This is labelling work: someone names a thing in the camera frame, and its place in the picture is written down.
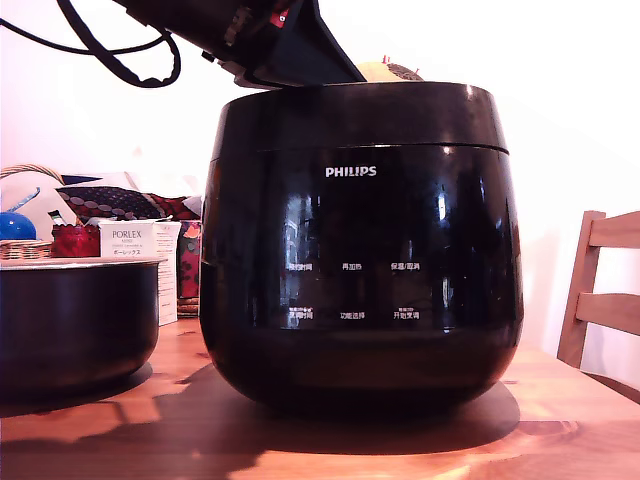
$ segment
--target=blue ball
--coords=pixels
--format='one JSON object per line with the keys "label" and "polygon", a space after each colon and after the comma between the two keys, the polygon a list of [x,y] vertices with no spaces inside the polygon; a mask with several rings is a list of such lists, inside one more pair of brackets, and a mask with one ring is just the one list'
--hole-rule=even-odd
{"label": "blue ball", "polygon": [[36,227],[24,215],[0,213],[0,240],[35,240]]}

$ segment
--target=power cord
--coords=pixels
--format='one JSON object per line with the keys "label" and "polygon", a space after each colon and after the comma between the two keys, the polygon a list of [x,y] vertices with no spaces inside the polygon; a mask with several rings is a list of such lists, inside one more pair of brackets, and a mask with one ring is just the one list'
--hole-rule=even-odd
{"label": "power cord", "polygon": [[[76,35],[80,38],[82,43],[87,47],[86,50],[80,48],[67,47],[66,45],[60,45],[58,43],[50,42],[49,40],[45,40],[44,38],[38,37],[29,33],[12,23],[0,18],[0,27],[5,27],[11,30],[18,35],[21,35],[29,40],[32,40],[36,43],[44,45],[49,48],[53,48],[55,50],[60,50],[67,53],[73,53],[77,55],[90,55],[96,57],[100,63],[102,63],[105,67],[107,67],[111,73],[116,75],[121,80],[126,83],[133,85],[135,87],[140,88],[160,88],[167,87],[174,83],[178,77],[180,76],[180,71],[182,68],[182,63],[180,59],[180,51],[178,50],[178,46],[176,42],[171,37],[171,34],[166,31],[164,28],[155,28],[160,37],[156,38],[152,42],[145,43],[144,45],[138,45],[136,47],[129,48],[120,48],[117,50],[107,50],[104,46],[93,36],[91,30],[87,25],[82,21],[78,12],[76,12],[75,8],[71,4],[70,0],[57,0],[58,6],[60,10],[64,14],[65,18],[69,22],[69,25],[76,32]],[[162,42],[166,42],[169,45],[169,49],[173,55],[173,70],[171,75],[168,78],[163,80],[159,80],[157,78],[148,78],[146,80],[140,80],[140,78],[129,70],[120,60],[116,58],[116,55],[124,55],[128,53],[136,53],[142,52],[144,50],[149,50]]]}
{"label": "power cord", "polygon": [[[28,38],[40,45],[44,45],[45,47],[53,48],[54,50],[60,50],[61,52],[67,53],[75,53],[76,55],[91,55],[89,50],[83,50],[81,48],[73,48],[67,47],[66,45],[60,45],[59,43],[50,42],[49,40],[45,40],[42,37],[38,37],[32,33],[27,32],[26,30],[21,29],[20,27],[16,27],[14,24],[9,23],[3,18],[0,18],[0,27],[5,27],[7,30],[11,30],[13,33],[17,33],[18,35],[23,36],[24,38]],[[143,52],[145,50],[149,50],[157,45],[160,45],[163,42],[162,37],[156,38],[154,41],[145,43],[144,45],[138,45],[137,47],[129,47],[129,48],[119,48],[117,50],[110,50],[114,55],[125,55],[127,53],[136,53]]]}

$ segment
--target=red container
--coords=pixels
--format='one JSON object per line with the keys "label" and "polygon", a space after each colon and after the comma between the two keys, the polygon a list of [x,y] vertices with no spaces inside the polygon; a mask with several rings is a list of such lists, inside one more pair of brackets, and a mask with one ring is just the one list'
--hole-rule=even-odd
{"label": "red container", "polygon": [[94,226],[54,225],[51,256],[79,258],[100,256],[100,229]]}

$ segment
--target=wooden table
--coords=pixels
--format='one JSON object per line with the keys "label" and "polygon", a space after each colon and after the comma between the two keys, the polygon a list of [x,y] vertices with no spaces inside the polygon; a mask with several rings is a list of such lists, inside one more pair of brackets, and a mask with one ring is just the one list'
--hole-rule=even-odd
{"label": "wooden table", "polygon": [[640,479],[640,406],[525,348],[457,414],[395,425],[255,405],[216,373],[194,320],[161,328],[151,364],[124,393],[4,418],[2,480]]}

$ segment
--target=chair backrest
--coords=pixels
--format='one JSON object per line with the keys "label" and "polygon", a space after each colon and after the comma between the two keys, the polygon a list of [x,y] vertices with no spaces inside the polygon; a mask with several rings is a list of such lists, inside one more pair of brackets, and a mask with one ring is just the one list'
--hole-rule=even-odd
{"label": "chair backrest", "polygon": [[588,323],[640,335],[639,295],[593,293],[601,247],[640,248],[640,212],[611,218],[584,213],[558,347],[558,358],[575,368],[582,362]]}

